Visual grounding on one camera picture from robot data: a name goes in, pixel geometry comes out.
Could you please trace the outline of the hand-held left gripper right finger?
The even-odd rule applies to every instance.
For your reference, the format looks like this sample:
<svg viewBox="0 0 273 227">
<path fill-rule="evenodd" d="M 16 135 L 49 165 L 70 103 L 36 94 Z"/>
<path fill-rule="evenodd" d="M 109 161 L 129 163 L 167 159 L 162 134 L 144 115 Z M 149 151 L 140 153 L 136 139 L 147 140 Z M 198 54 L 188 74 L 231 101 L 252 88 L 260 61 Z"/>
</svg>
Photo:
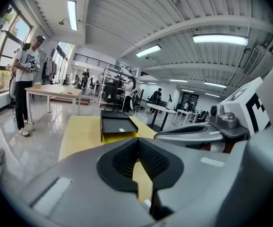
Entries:
<svg viewBox="0 0 273 227">
<path fill-rule="evenodd" d="M 224 227 L 222 204 L 236 174 L 230 154 L 138 140 L 139 159 L 153 182 L 151 223 L 141 227 Z"/>
</svg>

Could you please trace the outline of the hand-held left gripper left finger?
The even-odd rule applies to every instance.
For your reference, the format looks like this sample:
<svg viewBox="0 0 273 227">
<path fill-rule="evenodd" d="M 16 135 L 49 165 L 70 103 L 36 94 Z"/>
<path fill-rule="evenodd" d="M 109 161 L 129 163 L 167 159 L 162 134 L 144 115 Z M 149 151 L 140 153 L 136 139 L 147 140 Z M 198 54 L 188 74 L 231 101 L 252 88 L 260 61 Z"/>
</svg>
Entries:
<svg viewBox="0 0 273 227">
<path fill-rule="evenodd" d="M 38 175 L 21 192 L 32 227 L 148 227 L 133 168 L 136 138 L 79 151 Z"/>
</svg>

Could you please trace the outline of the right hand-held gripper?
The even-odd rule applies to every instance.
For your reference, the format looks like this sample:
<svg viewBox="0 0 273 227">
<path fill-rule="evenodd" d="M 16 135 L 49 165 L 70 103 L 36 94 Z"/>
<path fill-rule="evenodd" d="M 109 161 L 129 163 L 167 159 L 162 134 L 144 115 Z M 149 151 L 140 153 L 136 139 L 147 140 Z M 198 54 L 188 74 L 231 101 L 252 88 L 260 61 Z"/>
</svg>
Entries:
<svg viewBox="0 0 273 227">
<path fill-rule="evenodd" d="M 189 125 L 161 131 L 154 139 L 184 148 L 200 148 L 201 144 L 220 142 L 224 136 L 230 139 L 249 139 L 255 133 L 271 127 L 267 111 L 256 90 L 263 80 L 258 77 L 243 85 L 228 98 L 211 106 L 209 123 Z"/>
</svg>

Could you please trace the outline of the black tray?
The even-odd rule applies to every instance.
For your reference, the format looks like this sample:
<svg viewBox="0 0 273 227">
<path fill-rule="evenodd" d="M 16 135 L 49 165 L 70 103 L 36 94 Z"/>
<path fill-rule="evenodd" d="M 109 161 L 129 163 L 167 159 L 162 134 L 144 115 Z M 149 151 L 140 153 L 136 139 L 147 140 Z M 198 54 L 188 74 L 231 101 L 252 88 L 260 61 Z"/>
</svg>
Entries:
<svg viewBox="0 0 273 227">
<path fill-rule="evenodd" d="M 137 125 L 123 112 L 101 111 L 100 127 L 103 144 L 139 137 Z"/>
</svg>

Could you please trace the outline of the small white table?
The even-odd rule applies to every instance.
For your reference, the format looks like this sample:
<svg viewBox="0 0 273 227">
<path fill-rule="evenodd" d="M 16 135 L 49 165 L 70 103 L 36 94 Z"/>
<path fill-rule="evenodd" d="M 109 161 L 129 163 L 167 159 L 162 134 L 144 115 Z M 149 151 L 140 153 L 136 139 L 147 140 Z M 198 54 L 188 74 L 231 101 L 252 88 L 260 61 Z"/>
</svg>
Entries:
<svg viewBox="0 0 273 227">
<path fill-rule="evenodd" d="M 176 113 L 175 113 L 175 116 L 172 120 L 172 123 L 174 124 L 178 115 L 180 114 L 180 118 L 184 115 L 185 118 L 184 118 L 184 121 L 182 123 L 182 125 L 185 125 L 187 124 L 189 121 L 191 121 L 191 123 L 195 123 L 196 122 L 196 119 L 197 119 L 197 114 L 196 113 L 193 113 L 193 112 L 188 112 L 188 111 L 184 111 L 182 109 L 177 109 L 176 110 Z"/>
</svg>

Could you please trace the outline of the round white table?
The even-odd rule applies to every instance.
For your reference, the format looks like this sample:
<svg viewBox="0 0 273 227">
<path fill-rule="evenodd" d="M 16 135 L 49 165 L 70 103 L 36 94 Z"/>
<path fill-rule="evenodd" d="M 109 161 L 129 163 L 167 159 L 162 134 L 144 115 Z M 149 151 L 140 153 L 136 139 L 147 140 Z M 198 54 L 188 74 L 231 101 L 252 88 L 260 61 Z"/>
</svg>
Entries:
<svg viewBox="0 0 273 227">
<path fill-rule="evenodd" d="M 174 110 L 167 109 L 166 107 L 163 107 L 163 106 L 160 106 L 160 105 L 154 105 L 154 104 L 150 104 L 150 103 L 147 103 L 147 105 L 149 107 L 155 109 L 155 113 L 154 113 L 152 122 L 150 124 L 147 124 L 147 126 L 149 128 L 151 128 L 152 130 L 154 130 L 155 132 L 161 132 L 161 131 L 163 131 L 163 128 L 164 128 L 165 123 L 167 121 L 168 115 L 169 114 L 176 114 L 176 112 Z M 155 124 L 155 120 L 156 120 L 156 117 L 157 117 L 157 114 L 158 114 L 159 111 L 162 111 L 162 112 L 165 113 L 165 117 L 163 119 L 163 122 L 162 122 L 161 126 L 157 126 Z"/>
</svg>

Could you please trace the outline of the yellow table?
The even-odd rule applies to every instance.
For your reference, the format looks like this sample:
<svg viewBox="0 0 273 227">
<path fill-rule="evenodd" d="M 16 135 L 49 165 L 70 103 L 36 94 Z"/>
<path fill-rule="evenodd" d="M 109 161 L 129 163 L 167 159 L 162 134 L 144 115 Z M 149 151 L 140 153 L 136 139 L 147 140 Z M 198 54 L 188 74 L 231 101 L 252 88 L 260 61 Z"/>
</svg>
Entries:
<svg viewBox="0 0 273 227">
<path fill-rule="evenodd" d="M 58 160 L 101 145 L 99 116 L 71 116 L 62 139 Z M 150 201 L 153 183 L 140 162 L 136 162 L 134 166 L 133 181 L 138 184 L 138 200 L 141 203 Z"/>
</svg>

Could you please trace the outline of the ceiling light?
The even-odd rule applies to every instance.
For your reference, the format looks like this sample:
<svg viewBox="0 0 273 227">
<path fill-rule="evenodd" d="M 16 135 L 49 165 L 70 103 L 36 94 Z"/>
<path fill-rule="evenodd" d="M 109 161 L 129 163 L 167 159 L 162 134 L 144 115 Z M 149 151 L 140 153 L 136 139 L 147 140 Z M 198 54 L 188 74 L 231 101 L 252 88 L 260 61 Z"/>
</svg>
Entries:
<svg viewBox="0 0 273 227">
<path fill-rule="evenodd" d="M 77 2 L 75 0 L 68 0 L 67 7 L 71 29 L 77 31 Z"/>
<path fill-rule="evenodd" d="M 207 35 L 194 35 L 194 43 L 224 43 L 235 44 L 241 46 L 248 45 L 248 38 L 237 35 L 221 35 L 221 34 L 207 34 Z"/>
<path fill-rule="evenodd" d="M 137 57 L 143 57 L 143 56 L 146 56 L 148 54 L 151 54 L 151 53 L 159 51 L 159 50 L 161 50 L 161 47 L 157 44 L 155 46 L 152 46 L 152 47 L 147 48 L 147 49 L 145 49 L 145 50 L 143 50 L 141 52 L 136 53 L 136 56 Z"/>
</svg>

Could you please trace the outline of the ceiling air conditioner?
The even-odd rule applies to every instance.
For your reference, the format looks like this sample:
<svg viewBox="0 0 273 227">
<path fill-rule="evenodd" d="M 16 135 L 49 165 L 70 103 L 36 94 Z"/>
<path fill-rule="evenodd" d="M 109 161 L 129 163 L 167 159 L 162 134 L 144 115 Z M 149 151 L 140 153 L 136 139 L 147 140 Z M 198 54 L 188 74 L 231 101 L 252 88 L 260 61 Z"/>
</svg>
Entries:
<svg viewBox="0 0 273 227">
<path fill-rule="evenodd" d="M 244 68 L 243 75 L 250 78 L 264 78 L 273 68 L 273 54 L 269 49 L 261 45 L 257 45 L 250 57 L 248 58 Z"/>
</svg>

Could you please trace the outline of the wooden table with white legs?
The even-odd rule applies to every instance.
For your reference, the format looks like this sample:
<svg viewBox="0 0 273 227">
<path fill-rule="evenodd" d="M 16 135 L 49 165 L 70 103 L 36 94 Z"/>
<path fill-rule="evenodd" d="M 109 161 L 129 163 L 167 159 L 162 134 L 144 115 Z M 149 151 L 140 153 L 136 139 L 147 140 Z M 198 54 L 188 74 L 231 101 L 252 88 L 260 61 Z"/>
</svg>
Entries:
<svg viewBox="0 0 273 227">
<path fill-rule="evenodd" d="M 47 97 L 47 112 L 50 113 L 50 99 L 57 97 L 61 99 L 68 99 L 72 101 L 73 112 L 76 115 L 80 115 L 80 104 L 82 98 L 82 90 L 65 87 L 61 85 L 40 85 L 27 87 L 26 91 L 26 103 L 28 111 L 28 119 L 30 121 L 31 130 L 34 131 L 34 121 L 31 110 L 30 95 L 45 96 Z"/>
</svg>

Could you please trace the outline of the white shelving rack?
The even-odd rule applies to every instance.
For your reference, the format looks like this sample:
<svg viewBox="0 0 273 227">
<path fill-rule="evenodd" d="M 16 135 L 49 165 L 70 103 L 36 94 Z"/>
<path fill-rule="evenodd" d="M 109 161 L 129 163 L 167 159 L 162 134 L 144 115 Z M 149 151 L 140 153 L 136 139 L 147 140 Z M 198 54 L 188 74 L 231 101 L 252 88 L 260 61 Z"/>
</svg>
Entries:
<svg viewBox="0 0 273 227">
<path fill-rule="evenodd" d="M 99 83 L 98 106 L 100 108 L 114 106 L 118 94 L 123 94 L 123 85 L 128 85 L 128 78 L 131 76 L 129 70 L 123 65 L 106 66 Z"/>
</svg>

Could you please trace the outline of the clothes rack with garments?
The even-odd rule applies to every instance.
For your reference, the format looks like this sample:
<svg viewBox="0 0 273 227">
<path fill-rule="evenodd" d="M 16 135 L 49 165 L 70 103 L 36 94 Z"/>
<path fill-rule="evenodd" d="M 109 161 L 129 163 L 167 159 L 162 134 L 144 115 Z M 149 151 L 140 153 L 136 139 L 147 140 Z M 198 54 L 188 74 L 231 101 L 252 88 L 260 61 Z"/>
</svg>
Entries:
<svg viewBox="0 0 273 227">
<path fill-rule="evenodd" d="M 43 65 L 42 71 L 42 84 L 53 84 L 53 80 L 57 73 L 57 64 L 52 58 L 47 58 L 46 62 Z"/>
</svg>

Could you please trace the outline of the black balcony railing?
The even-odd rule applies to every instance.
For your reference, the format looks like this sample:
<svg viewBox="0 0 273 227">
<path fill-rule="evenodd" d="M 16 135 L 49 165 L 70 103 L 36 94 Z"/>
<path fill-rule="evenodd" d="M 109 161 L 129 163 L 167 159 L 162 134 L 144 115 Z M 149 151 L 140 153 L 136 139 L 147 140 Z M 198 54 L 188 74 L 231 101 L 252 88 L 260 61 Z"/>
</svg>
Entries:
<svg viewBox="0 0 273 227">
<path fill-rule="evenodd" d="M 79 61 L 79 62 L 83 62 L 83 63 L 87 63 L 87 64 L 91 64 L 91 65 L 97 66 L 97 67 L 102 67 L 102 68 L 110 67 L 113 69 L 118 69 L 117 66 L 107 63 L 105 61 L 101 61 L 101 60 L 98 60 L 98 59 L 95 59 L 92 57 L 84 56 L 84 55 L 81 55 L 78 53 L 75 53 L 74 60 Z"/>
</svg>

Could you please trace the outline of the large window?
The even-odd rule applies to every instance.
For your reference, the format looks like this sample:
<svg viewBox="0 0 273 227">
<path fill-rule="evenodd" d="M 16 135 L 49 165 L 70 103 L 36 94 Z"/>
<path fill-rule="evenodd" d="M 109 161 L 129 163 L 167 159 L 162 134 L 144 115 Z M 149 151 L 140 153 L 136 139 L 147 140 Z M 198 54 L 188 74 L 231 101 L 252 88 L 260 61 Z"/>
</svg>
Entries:
<svg viewBox="0 0 273 227">
<path fill-rule="evenodd" d="M 0 94 L 9 90 L 12 74 L 7 67 L 12 64 L 15 51 L 28 40 L 33 28 L 17 9 L 11 5 L 7 9 L 0 27 Z"/>
</svg>

